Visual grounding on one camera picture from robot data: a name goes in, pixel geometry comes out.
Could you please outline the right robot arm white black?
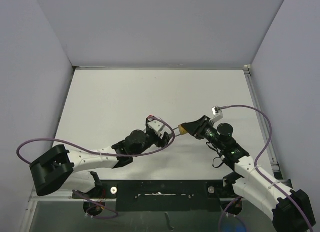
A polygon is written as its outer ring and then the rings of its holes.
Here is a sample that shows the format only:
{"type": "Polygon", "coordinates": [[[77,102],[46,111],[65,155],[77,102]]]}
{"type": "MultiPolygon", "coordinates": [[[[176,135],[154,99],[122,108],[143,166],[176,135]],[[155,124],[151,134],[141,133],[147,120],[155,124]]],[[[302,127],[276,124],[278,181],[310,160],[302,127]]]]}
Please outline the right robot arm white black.
{"type": "Polygon", "coordinates": [[[230,197],[241,196],[263,211],[278,232],[305,232],[316,224],[309,196],[295,191],[277,180],[233,138],[233,127],[202,116],[179,125],[180,133],[206,139],[218,149],[219,157],[233,172],[223,178],[223,192],[230,197]]]}

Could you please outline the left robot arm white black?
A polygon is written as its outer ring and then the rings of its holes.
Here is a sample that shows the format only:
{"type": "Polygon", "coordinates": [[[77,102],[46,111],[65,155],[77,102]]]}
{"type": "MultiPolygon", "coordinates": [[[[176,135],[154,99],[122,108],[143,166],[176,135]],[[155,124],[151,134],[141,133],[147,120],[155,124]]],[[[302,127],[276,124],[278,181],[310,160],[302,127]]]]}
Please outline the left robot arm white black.
{"type": "Polygon", "coordinates": [[[59,189],[75,189],[95,198],[102,191],[102,183],[95,171],[115,169],[133,162],[151,146],[167,148],[172,134],[164,131],[165,124],[155,119],[146,120],[145,130],[134,130],[116,144],[92,152],[68,150],[58,144],[30,164],[36,193],[49,195],[59,189]]]}

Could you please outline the small brass padlock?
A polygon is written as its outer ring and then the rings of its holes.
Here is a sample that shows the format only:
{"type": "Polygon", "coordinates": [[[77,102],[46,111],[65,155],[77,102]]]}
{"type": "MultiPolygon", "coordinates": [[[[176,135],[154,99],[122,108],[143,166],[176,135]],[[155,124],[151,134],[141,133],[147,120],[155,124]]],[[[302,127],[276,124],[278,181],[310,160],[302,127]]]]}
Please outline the small brass padlock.
{"type": "Polygon", "coordinates": [[[188,131],[182,125],[178,125],[177,127],[175,127],[173,129],[173,132],[176,137],[188,134],[188,131]]]}

